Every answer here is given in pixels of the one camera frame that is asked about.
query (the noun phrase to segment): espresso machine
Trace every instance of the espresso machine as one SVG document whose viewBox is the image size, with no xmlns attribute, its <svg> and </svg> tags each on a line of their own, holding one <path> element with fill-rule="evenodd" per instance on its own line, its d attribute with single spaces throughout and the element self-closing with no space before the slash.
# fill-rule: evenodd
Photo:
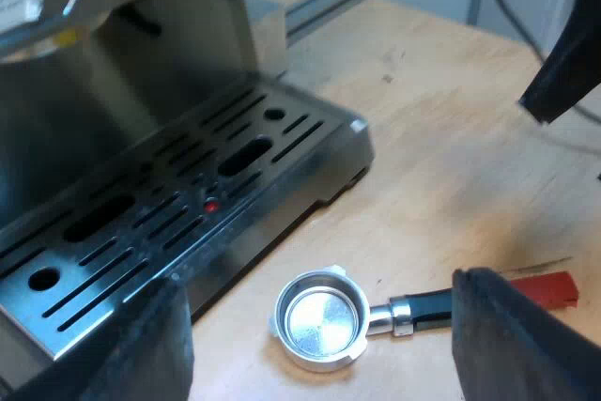
<svg viewBox="0 0 601 401">
<path fill-rule="evenodd" d="M 373 159 L 364 119 L 262 75 L 244 0 L 0 0 L 0 86 L 6 393 L 152 281 L 201 315 Z"/>
</svg>

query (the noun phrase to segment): red light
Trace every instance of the red light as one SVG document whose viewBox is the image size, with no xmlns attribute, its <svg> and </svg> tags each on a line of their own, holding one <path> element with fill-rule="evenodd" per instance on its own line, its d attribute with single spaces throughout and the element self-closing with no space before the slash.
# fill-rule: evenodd
<svg viewBox="0 0 601 401">
<path fill-rule="evenodd" d="M 219 210 L 219 201 L 216 199 L 209 199 L 205 202 L 205 212 L 212 213 L 214 211 Z"/>
</svg>

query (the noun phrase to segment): portafilter handle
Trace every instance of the portafilter handle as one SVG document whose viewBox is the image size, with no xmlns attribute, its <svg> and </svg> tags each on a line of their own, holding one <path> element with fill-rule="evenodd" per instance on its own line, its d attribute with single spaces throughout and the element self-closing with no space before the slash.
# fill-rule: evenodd
<svg viewBox="0 0 601 401">
<path fill-rule="evenodd" d="M 391 298 L 387 304 L 370 308 L 367 335 L 392 332 L 400 337 L 450 327 L 452 304 L 451 288 Z"/>
</svg>

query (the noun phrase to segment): black handle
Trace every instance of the black handle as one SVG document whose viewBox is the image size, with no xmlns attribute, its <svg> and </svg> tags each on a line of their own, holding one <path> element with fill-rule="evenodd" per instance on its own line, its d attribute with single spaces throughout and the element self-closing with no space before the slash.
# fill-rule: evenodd
<svg viewBox="0 0 601 401">
<path fill-rule="evenodd" d="M 451 326 L 451 288 L 418 295 L 406 295 L 415 331 Z"/>
</svg>

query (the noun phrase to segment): red tag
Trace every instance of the red tag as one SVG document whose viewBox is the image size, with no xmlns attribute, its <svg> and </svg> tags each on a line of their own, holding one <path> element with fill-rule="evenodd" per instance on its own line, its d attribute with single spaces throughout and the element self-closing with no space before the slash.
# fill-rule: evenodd
<svg viewBox="0 0 601 401">
<path fill-rule="evenodd" d="M 578 305 L 578 289 L 567 271 L 515 279 L 511 284 L 547 310 Z"/>
</svg>

